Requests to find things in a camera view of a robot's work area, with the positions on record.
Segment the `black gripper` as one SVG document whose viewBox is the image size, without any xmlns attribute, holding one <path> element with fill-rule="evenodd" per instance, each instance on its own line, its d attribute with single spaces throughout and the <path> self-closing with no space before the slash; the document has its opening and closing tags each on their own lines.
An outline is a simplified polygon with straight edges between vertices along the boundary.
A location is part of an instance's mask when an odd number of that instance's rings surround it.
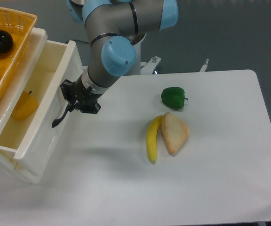
<svg viewBox="0 0 271 226">
<path fill-rule="evenodd" d="M 76 109 L 81 113 L 89 114 L 97 114 L 100 111 L 101 106 L 98 103 L 98 98 L 101 94 L 94 94 L 91 86 L 86 88 L 81 76 L 75 82 L 64 80 L 60 84 L 60 88 L 64 99 L 67 101 L 68 111 Z"/>
</svg>

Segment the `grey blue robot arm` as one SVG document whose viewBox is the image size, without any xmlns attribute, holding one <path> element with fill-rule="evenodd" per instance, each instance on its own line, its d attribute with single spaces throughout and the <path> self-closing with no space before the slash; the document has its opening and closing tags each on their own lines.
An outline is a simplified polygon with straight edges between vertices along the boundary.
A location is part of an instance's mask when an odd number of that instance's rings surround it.
<svg viewBox="0 0 271 226">
<path fill-rule="evenodd" d="M 178 5 L 175 0 L 69 0 L 67 5 L 83 22 L 94 59 L 76 81 L 61 84 L 65 111 L 97 113 L 98 98 L 136 62 L 132 39 L 174 26 Z"/>
</svg>

